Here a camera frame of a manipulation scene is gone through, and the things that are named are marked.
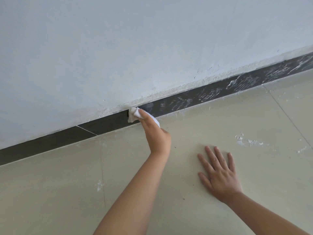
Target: dark baseboard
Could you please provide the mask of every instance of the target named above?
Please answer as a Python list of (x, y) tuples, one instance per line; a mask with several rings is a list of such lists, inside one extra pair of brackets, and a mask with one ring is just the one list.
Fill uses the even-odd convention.
[[(154, 117), (237, 93), (299, 72), (313, 69), (313, 52), (251, 72), (231, 76), (192, 90), (139, 106)], [(128, 123), (128, 110), (96, 119), (0, 150), (0, 165), (117, 130)]]

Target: wall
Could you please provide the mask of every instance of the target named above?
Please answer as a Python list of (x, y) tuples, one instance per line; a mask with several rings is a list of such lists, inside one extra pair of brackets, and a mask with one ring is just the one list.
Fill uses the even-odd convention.
[(0, 148), (312, 51), (312, 5), (0, 0)]

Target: white cloth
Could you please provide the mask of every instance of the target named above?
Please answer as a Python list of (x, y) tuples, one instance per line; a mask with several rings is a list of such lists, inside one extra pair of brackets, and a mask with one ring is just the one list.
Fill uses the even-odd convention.
[[(155, 122), (158, 126), (160, 126), (160, 123), (157, 121), (156, 118), (154, 118), (152, 115), (150, 115), (150, 117), (154, 120), (154, 122)], [(138, 108), (138, 107), (131, 107), (131, 108), (129, 108), (129, 111), (128, 111), (128, 122), (129, 122), (129, 123), (132, 123), (132, 122), (134, 122), (135, 120), (137, 120), (138, 118), (143, 119), (142, 116), (141, 116), (140, 113), (139, 113), (139, 108)]]

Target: beige floor tile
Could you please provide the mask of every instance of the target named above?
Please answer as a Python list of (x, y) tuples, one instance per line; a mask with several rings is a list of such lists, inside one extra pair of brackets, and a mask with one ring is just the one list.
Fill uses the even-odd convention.
[(0, 234), (92, 234), (104, 215), (99, 153), (88, 139), (1, 166)]
[[(198, 180), (205, 145), (232, 152), (251, 198), (313, 233), (313, 150), (262, 87), (160, 118), (172, 135), (148, 234), (253, 234)], [(106, 208), (149, 154), (140, 125), (100, 137)]]
[(280, 79), (265, 87), (313, 146), (313, 70)]

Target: hand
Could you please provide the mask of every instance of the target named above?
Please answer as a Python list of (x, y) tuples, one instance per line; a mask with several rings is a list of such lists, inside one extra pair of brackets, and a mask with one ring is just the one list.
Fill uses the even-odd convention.
[(171, 150), (171, 135), (160, 128), (144, 110), (140, 109), (139, 113), (143, 117), (139, 121), (145, 130), (151, 154), (165, 154), (168, 156)]
[(208, 174), (208, 177), (206, 177), (202, 172), (199, 172), (199, 178), (214, 197), (227, 204), (228, 201), (231, 201), (233, 195), (243, 192), (236, 174), (233, 156), (231, 153), (227, 154), (228, 167), (218, 147), (214, 147), (216, 155), (208, 146), (205, 147), (205, 151), (212, 162), (212, 166), (201, 154), (198, 154), (198, 158)]

